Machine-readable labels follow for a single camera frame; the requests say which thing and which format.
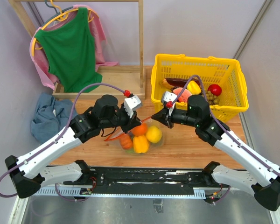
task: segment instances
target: wooden clothes rack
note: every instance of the wooden clothes rack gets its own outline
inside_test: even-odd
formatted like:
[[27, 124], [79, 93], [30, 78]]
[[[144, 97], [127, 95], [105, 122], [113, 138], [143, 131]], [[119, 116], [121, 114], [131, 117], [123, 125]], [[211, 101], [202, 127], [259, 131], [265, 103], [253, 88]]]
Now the wooden clothes rack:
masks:
[[[36, 32], [22, 2], [44, 2], [44, 0], [9, 0], [27, 32], [32, 37]], [[140, 99], [145, 98], [145, 69], [143, 66], [143, 0], [54, 0], [54, 2], [138, 2], [139, 9], [139, 66], [99, 67], [98, 73], [103, 76], [102, 83], [115, 85], [123, 90], [130, 90]], [[105, 94], [124, 98], [123, 94], [112, 88], [100, 86], [89, 93], [82, 93], [80, 98], [97, 99]], [[61, 84], [56, 84], [53, 96], [57, 99], [74, 99], [77, 93], [65, 93]]]

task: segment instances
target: wooden tabletop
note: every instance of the wooden tabletop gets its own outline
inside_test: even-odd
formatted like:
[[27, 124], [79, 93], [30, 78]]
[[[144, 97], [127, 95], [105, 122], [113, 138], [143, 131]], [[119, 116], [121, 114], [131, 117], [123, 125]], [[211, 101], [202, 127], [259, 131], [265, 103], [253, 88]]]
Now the wooden tabletop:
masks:
[[[151, 67], [147, 67], [147, 97], [142, 101], [142, 108], [137, 110], [140, 119], [145, 119], [155, 113], [150, 99], [150, 74]], [[78, 113], [83, 113], [94, 103], [95, 100], [78, 100], [76, 110]], [[240, 139], [245, 140], [238, 116], [231, 119], [227, 125]], [[65, 165], [75, 160], [84, 160], [89, 166], [204, 168], [209, 162], [217, 161], [229, 168], [242, 168], [230, 156], [200, 140], [192, 127], [174, 125], [173, 129], [165, 126], [161, 126], [161, 129], [165, 137], [165, 144], [162, 147], [151, 149], [146, 154], [129, 154], [110, 142], [104, 142], [104, 139], [98, 136], [63, 154], [52, 165]]]

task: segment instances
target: yellow plastic crate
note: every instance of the yellow plastic crate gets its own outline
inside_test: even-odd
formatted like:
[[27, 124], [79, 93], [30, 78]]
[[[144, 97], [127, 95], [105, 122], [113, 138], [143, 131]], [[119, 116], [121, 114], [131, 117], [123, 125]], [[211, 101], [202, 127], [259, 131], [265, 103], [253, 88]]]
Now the yellow plastic crate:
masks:
[[[163, 108], [161, 97], [168, 90], [161, 85], [164, 78], [188, 79], [194, 74], [200, 76], [205, 90], [211, 84], [222, 87], [219, 105], [210, 106], [218, 119], [226, 122], [239, 112], [248, 110], [247, 85], [238, 60], [157, 54], [151, 75], [151, 100], [155, 111]], [[176, 103], [176, 107], [187, 110], [186, 103]]]

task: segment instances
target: white wall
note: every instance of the white wall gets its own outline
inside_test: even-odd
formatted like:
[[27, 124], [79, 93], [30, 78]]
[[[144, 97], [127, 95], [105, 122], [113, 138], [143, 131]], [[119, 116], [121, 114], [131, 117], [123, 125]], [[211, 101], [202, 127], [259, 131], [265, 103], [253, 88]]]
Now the white wall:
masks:
[[[144, 0], [144, 62], [158, 53], [233, 57], [264, 0]], [[74, 3], [56, 3], [62, 9]], [[91, 2], [109, 45], [106, 59], [139, 63], [138, 3]], [[38, 2], [44, 20], [54, 9]]]
[[[4, 160], [20, 156], [39, 144], [30, 134], [35, 105], [43, 90], [29, 56], [30, 36], [7, 0], [0, 0], [0, 176], [7, 170]], [[0, 185], [13, 194], [9, 176]], [[0, 224], [9, 219], [15, 198], [0, 198]]]
[[280, 165], [280, 0], [239, 58], [248, 85], [245, 113], [255, 150]]

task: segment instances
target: blue towel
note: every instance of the blue towel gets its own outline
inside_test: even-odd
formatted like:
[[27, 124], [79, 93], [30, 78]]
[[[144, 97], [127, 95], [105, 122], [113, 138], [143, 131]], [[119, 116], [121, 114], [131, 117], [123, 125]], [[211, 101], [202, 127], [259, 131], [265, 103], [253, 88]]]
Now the blue towel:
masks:
[[[72, 105], [69, 99], [58, 101], [55, 97], [42, 93], [31, 122], [32, 135], [41, 144], [52, 138], [67, 124]], [[77, 112], [74, 110], [72, 119], [76, 115]]]

